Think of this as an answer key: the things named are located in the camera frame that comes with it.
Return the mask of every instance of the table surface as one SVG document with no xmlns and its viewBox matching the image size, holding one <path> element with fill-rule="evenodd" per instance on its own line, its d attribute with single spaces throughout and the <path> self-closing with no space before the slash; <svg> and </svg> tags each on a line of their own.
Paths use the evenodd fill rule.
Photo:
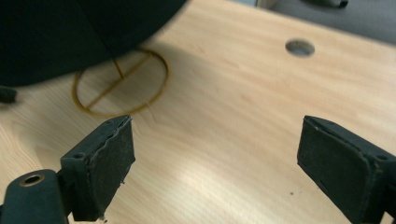
<svg viewBox="0 0 396 224">
<path fill-rule="evenodd" d="M 312 43 L 314 55 L 289 54 L 293 38 Z M 297 165 L 304 115 L 396 154 L 394 46 L 211 0 L 190 1 L 146 46 L 172 76 L 133 115 L 136 162 L 107 223 L 348 223 Z M 126 93 L 102 108 L 151 94 L 158 78 L 148 77 L 120 87 Z M 106 120 L 78 110 L 72 82 L 68 75 L 20 88 L 17 104 L 0 106 L 1 198 L 20 175 L 59 170 L 62 155 Z"/>
</svg>

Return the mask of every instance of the gray floor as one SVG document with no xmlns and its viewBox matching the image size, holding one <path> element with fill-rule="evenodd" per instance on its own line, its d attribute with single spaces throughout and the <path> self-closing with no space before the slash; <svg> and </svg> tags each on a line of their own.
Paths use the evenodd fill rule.
<svg viewBox="0 0 396 224">
<path fill-rule="evenodd" d="M 271 10 L 396 45 L 396 0 L 279 0 Z"/>
</svg>

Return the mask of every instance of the black lampshade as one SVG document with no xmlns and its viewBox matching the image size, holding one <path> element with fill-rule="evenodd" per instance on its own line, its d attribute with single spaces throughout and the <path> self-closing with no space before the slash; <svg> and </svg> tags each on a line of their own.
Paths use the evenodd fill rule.
<svg viewBox="0 0 396 224">
<path fill-rule="evenodd" d="M 3 0 L 0 85 L 29 85 L 121 56 L 186 1 Z"/>
</svg>

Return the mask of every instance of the circular metal base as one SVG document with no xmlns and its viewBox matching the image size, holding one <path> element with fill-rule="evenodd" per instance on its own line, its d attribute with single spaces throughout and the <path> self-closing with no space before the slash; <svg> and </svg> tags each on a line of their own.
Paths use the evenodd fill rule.
<svg viewBox="0 0 396 224">
<path fill-rule="evenodd" d="M 160 98 L 160 96 L 162 95 L 163 91 L 166 88 L 166 84 L 169 81 L 169 77 L 170 77 L 169 67 L 168 67 L 168 64 L 167 64 L 166 60 L 159 53 L 157 53 L 157 52 L 155 52 L 153 50 L 150 50 L 150 49 L 137 49 L 136 51 L 142 52 L 146 56 L 142 60 L 137 62 L 126 73 L 123 73 L 121 71 L 121 69 L 120 69 L 119 64 L 115 60 L 113 60 L 113 63 L 114 63 L 114 65 L 117 68 L 117 71 L 118 71 L 118 73 L 120 75 L 120 78 L 118 80 L 116 80 L 114 83 L 112 83 L 110 86 L 108 86 L 104 91 L 99 92 L 99 94 L 93 100 L 91 100 L 89 103 L 87 103 L 85 105 L 80 101 L 80 98 L 78 97 L 78 86 L 79 86 L 79 84 L 81 82 L 81 79 L 82 79 L 82 77 L 84 75 L 84 71 L 81 71 L 81 72 L 77 73 L 75 75 L 73 88 L 72 88 L 72 96 L 73 96 L 73 101 L 74 101 L 75 105 L 80 110 L 82 110 L 83 112 L 88 113 L 90 115 L 98 116 L 98 117 L 106 117 L 106 118 L 111 117 L 111 118 L 114 118 L 114 117 L 121 116 L 121 115 L 127 115 L 127 114 L 136 113 L 136 112 L 146 108 L 147 106 L 151 105 L 154 101 L 156 101 L 158 98 Z M 127 109 L 127 110 L 120 111 L 118 113 L 108 113 L 107 114 L 107 113 L 103 113 L 103 112 L 92 110 L 92 107 L 94 105 L 96 105 L 98 102 L 100 102 L 105 96 L 110 94 L 123 81 L 125 81 L 128 76 L 133 74 L 138 68 L 140 68 L 144 63 L 146 63 L 150 59 L 159 60 L 163 64 L 163 66 L 165 68 L 165 79 L 164 79 L 161 87 L 157 90 L 157 92 L 151 98 L 146 100 L 145 103 L 143 103 L 141 105 L 135 106 L 135 107 Z"/>
</svg>

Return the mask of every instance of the light wood grain surface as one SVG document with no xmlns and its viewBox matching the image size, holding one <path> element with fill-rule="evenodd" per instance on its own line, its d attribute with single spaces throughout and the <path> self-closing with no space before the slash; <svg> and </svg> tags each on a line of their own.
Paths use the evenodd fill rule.
<svg viewBox="0 0 396 224">
<path fill-rule="evenodd" d="M 288 54 L 292 38 L 311 42 L 315 54 Z M 297 165 L 304 115 L 396 154 L 393 46 L 211 0 L 191 1 L 146 46 L 172 76 L 163 96 L 133 115 L 136 163 L 106 211 L 109 224 L 348 223 Z M 145 74 L 150 68 L 101 107 L 155 92 L 162 77 Z M 0 106 L 1 198 L 20 175 L 59 170 L 62 155 L 105 120 L 75 107 L 72 81 L 20 88 L 17 104 Z"/>
</svg>

